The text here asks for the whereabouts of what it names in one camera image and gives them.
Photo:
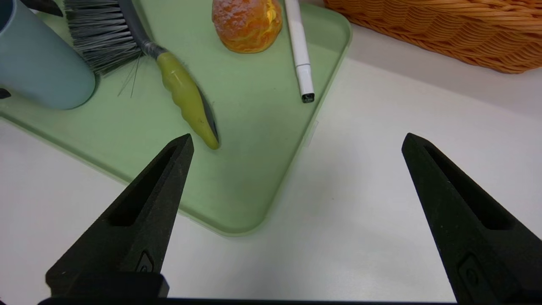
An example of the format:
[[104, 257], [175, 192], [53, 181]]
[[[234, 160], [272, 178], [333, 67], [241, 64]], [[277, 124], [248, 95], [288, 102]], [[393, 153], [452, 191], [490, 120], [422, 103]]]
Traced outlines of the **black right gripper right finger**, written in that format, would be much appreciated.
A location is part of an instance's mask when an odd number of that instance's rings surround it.
[[430, 141], [401, 152], [457, 302], [541, 303], [541, 239]]

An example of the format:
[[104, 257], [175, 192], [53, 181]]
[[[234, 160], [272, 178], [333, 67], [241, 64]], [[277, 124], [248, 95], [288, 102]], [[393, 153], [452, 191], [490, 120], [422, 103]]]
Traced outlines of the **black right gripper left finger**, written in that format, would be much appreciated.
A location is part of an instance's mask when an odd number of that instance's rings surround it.
[[194, 154], [170, 141], [46, 272], [53, 298], [165, 298], [161, 274]]

